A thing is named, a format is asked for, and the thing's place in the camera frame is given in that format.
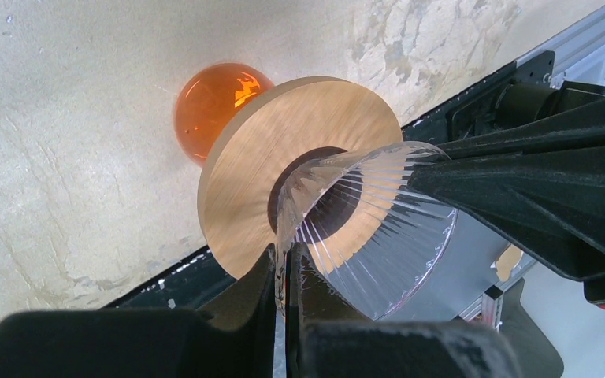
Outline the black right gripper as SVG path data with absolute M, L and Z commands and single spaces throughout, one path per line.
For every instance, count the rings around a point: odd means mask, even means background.
M 502 132 L 445 143 L 412 189 L 454 206 L 582 283 L 605 309 L 605 87 L 518 84 L 496 107 Z

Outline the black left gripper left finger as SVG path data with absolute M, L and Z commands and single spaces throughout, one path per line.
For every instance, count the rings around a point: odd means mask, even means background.
M 198 309 L 10 315 L 0 322 L 0 377 L 269 377 L 273 251 Z

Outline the clear ribbed glass dripper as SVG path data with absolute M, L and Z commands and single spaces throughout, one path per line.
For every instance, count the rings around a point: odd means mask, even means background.
M 354 308 L 378 320 L 398 310 L 429 277 L 451 240 L 458 210 L 408 185 L 418 169 L 447 161 L 438 147 L 402 142 L 314 158 L 294 169 L 277 197 L 275 303 L 283 309 L 286 257 L 307 246 L 317 271 Z M 358 184 L 353 211 L 332 231 L 311 211 L 331 188 Z

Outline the orange glass carafe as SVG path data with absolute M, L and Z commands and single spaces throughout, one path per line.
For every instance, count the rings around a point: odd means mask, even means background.
M 211 65 L 194 75 L 180 92 L 173 111 L 181 150 L 202 166 L 226 124 L 246 104 L 273 87 L 262 72 L 241 63 Z

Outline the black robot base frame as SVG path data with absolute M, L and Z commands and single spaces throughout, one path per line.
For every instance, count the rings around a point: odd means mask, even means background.
M 554 68 L 555 52 L 552 50 L 539 52 L 520 63 L 513 61 L 406 124 L 404 139 L 439 145 L 496 132 L 494 107 L 499 94 L 517 83 L 547 89 Z M 352 213 L 358 201 L 359 187 L 345 183 L 331 188 L 310 213 L 313 225 L 323 226 L 327 231 L 338 228 Z M 210 249 L 204 246 L 107 306 L 197 309 L 233 283 L 235 279 L 219 266 Z

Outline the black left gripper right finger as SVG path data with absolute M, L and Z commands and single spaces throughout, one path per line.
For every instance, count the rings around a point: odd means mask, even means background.
M 509 343 L 462 320 L 373 321 L 317 271 L 306 245 L 286 257 L 289 377 L 520 377 Z

